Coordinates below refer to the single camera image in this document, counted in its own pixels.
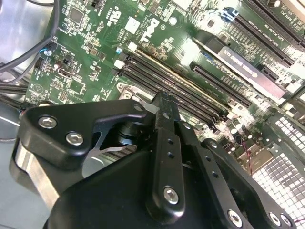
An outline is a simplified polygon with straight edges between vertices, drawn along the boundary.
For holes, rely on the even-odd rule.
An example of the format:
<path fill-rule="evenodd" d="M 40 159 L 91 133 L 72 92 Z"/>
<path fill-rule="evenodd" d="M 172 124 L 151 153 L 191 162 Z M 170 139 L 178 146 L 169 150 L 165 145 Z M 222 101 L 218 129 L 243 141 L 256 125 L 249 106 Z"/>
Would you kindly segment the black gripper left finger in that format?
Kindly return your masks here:
<path fill-rule="evenodd" d="M 157 127 L 175 124 L 171 102 L 177 104 L 172 95 L 159 92 L 150 103 L 151 111 L 135 100 L 32 108 L 21 118 L 12 158 L 52 211 L 67 189 L 89 177 L 82 175 L 82 167 L 96 133 L 101 142 L 117 144 L 119 134 L 114 129 L 131 124 L 135 152 L 148 149 Z"/>

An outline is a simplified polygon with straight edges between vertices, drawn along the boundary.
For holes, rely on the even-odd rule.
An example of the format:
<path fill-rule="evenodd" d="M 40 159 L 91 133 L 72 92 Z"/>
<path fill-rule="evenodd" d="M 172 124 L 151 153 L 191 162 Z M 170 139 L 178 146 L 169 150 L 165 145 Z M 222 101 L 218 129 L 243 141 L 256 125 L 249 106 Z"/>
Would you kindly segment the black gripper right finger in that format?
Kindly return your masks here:
<path fill-rule="evenodd" d="M 186 210 L 174 229 L 294 229 L 292 218 L 214 140 L 199 141 L 171 102 L 182 143 Z"/>

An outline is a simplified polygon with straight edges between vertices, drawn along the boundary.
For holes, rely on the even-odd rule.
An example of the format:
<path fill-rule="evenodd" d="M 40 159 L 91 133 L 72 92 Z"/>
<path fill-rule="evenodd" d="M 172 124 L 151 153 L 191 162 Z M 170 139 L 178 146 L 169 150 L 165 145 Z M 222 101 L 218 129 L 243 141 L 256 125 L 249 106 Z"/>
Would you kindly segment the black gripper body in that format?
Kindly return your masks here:
<path fill-rule="evenodd" d="M 175 124 L 157 127 L 150 147 L 67 189 L 50 229 L 173 229 L 186 210 L 182 143 Z"/>

